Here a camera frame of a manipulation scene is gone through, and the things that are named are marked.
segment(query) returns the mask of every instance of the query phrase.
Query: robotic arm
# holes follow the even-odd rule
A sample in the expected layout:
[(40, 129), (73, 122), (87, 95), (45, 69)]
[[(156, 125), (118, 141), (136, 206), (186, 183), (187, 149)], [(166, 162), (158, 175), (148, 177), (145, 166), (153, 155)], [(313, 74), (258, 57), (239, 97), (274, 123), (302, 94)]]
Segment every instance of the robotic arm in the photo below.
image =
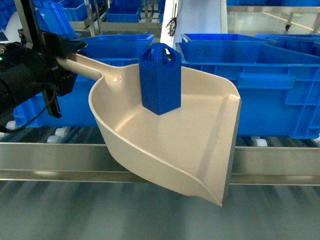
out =
[[(36, 117), (47, 109), (60, 118), (57, 96), (71, 93), (77, 76), (59, 66), (56, 58), (66, 59), (87, 45), (41, 31), (33, 0), (15, 0), (15, 4), (23, 27), (22, 44), (0, 43), (0, 116), (42, 92), (46, 107)], [(0, 132), (12, 131), (0, 126)]]

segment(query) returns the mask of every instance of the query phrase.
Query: blue plastic crate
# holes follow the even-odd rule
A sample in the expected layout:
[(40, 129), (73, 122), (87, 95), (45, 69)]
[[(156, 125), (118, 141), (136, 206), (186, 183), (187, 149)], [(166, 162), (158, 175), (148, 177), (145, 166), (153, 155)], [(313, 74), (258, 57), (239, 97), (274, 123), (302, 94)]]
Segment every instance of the blue plastic crate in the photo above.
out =
[[(0, 6), (4, 3), (13, 3), (13, 5), (11, 5), (12, 13), (17, 10), (14, 0), (0, 1)], [(78, 37), (79, 34), (71, 27), (61, 4), (52, 1), (35, 0), (34, 5), (37, 8), (36, 16), (41, 30), (61, 35), (65, 40), (72, 40)]]
[(87, 18), (87, 8), (84, 1), (63, 0), (60, 3), (63, 5), (66, 18), (69, 22), (82, 22)]
[(0, 1), (0, 31), (6, 29), (7, 24), (15, 11), (16, 5), (14, 0)]
[(164, 15), (163, 14), (159, 14), (159, 23), (163, 23), (164, 21)]
[(318, 37), (298, 37), (297, 35), (276, 35), (276, 34), (257, 34), (257, 37), (276, 40), (279, 42), (279, 47), (297, 51), (305, 54), (314, 55), (314, 44), (320, 42)]
[(243, 6), (264, 6), (267, 0), (240, 0), (240, 5)]
[(141, 19), (141, 6), (111, 6), (106, 12), (108, 22), (138, 23)]
[(239, 6), (240, 0), (226, 0), (228, 6)]
[(317, 7), (320, 6), (320, 0), (281, 0), (281, 6)]
[(142, 0), (114, 0), (116, 6), (141, 6)]
[(163, 15), (165, 13), (165, 5), (166, 5), (166, 0), (159, 0), (158, 2), (159, 14)]
[(118, 67), (137, 64), (139, 55), (151, 44), (145, 41), (83, 41), (88, 44), (83, 50), (88, 58)]
[(261, 42), (278, 46), (276, 40), (266, 39), (263, 37), (247, 36), (242, 34), (219, 34), (219, 33), (186, 33), (181, 34), (182, 42), (192, 41), (241, 41), (241, 42)]
[(92, 37), (86, 37), (82, 38), (81, 41), (85, 42), (105, 42), (105, 44), (108, 44), (108, 41), (122, 41), (130, 44), (130, 42), (138, 41), (138, 42), (145, 42), (146, 45), (149, 43), (152, 43), (154, 41), (154, 35), (153, 34), (110, 34), (110, 35), (99, 35), (99, 36), (92, 36)]
[[(89, 91), (95, 81), (78, 76), (72, 93), (58, 97), (62, 117), (55, 118), (44, 111), (28, 127), (95, 127), (97, 123), (89, 107)], [(17, 126), (22, 126), (32, 119), (45, 107), (42, 93), (25, 101), (14, 109), (14, 118)]]
[(320, 57), (230, 41), (183, 42), (176, 48), (184, 66), (235, 84), (242, 98), (239, 136), (319, 136)]

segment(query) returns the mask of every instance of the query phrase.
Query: crate handle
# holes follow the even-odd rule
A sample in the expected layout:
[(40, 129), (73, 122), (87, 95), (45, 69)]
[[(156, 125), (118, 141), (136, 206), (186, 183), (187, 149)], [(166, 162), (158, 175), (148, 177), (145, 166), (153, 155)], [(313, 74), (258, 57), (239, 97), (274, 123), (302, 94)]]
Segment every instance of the crate handle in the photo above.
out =
[(235, 85), (238, 89), (289, 90), (295, 77), (288, 74), (239, 73)]
[(187, 42), (191, 41), (190, 37), (188, 37), (185, 34), (181, 34), (181, 39), (182, 39), (183, 43), (187, 43)]

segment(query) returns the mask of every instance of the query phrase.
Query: metal frame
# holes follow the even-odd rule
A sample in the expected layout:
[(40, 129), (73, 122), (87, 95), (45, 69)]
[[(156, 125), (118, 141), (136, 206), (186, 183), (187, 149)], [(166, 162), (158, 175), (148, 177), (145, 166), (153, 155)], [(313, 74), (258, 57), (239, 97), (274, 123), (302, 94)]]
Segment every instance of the metal frame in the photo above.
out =
[[(135, 183), (105, 144), (0, 143), (0, 180)], [(320, 148), (236, 147), (231, 184), (320, 185)]]

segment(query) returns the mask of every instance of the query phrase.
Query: metal bar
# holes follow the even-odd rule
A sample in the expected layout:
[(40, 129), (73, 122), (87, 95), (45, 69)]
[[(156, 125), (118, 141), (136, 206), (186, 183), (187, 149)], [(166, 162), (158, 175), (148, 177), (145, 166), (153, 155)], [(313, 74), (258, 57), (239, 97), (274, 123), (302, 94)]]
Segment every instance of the metal bar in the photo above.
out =
[[(0, 143), (0, 180), (145, 182), (104, 144)], [(320, 185), (320, 148), (236, 147), (231, 184)]]
[(243, 13), (320, 13), (318, 6), (227, 6), (228, 12)]
[(288, 18), (288, 21), (286, 22), (287, 25), (291, 25), (291, 21), (294, 18), (295, 13), (294, 12), (290, 12), (290, 16)]
[(315, 18), (314, 24), (313, 24), (313, 31), (312, 31), (312, 33), (313, 33), (313, 34), (317, 34), (318, 31), (319, 31), (319, 29), (320, 29), (320, 13), (318, 13), (318, 14), (316, 15), (316, 18)]

